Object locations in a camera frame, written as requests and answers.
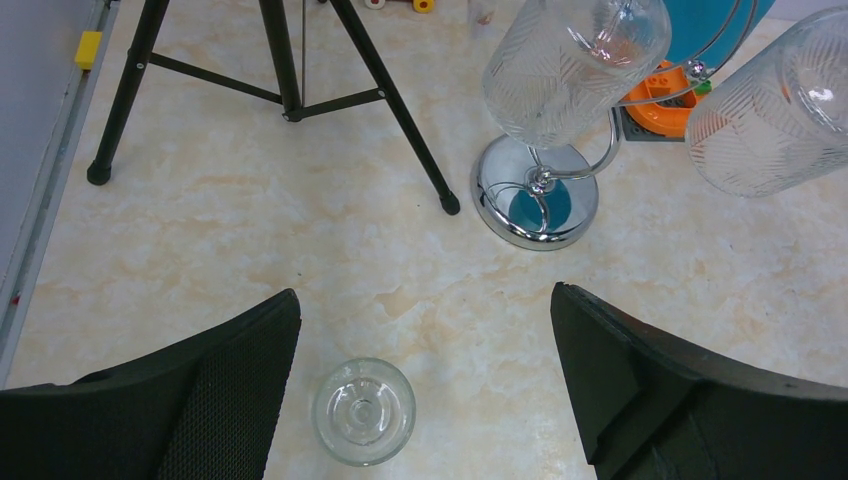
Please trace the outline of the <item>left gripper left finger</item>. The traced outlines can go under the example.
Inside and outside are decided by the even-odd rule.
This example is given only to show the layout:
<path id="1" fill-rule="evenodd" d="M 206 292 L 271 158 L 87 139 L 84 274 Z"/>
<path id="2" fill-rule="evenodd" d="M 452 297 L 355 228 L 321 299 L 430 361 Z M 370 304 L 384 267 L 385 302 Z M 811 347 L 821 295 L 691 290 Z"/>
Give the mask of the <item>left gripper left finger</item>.
<path id="1" fill-rule="evenodd" d="M 260 479 L 301 327 L 283 290 L 67 384 L 1 394 L 5 479 Z"/>

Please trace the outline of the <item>clear ribbed wine glass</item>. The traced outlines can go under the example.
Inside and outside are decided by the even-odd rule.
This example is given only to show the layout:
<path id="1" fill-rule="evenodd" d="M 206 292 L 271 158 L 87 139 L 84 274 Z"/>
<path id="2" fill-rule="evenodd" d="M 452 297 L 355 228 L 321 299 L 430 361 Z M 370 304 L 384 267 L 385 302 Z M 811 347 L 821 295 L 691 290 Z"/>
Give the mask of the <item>clear ribbed wine glass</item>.
<path id="1" fill-rule="evenodd" d="M 352 467 L 384 463 L 410 440 L 416 399 L 406 376 L 378 358 L 340 364 L 318 388 L 311 413 L 319 445 Z"/>
<path id="2" fill-rule="evenodd" d="M 665 59 L 662 1 L 527 1 L 482 77 L 486 107 L 510 137 L 564 146 Z"/>
<path id="3" fill-rule="evenodd" d="M 847 9 L 797 22 L 690 114 L 685 143 L 717 189 L 764 197 L 847 165 Z"/>

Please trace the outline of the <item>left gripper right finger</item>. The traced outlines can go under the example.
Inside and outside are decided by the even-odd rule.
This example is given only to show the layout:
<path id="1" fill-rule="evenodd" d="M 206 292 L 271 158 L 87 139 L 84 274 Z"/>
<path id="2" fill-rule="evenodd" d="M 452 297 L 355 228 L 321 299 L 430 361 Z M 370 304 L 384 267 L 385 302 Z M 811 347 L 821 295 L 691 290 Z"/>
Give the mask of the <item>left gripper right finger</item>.
<path id="1" fill-rule="evenodd" d="M 847 391 L 760 369 L 558 283 L 550 314 L 600 479 L 843 479 Z"/>

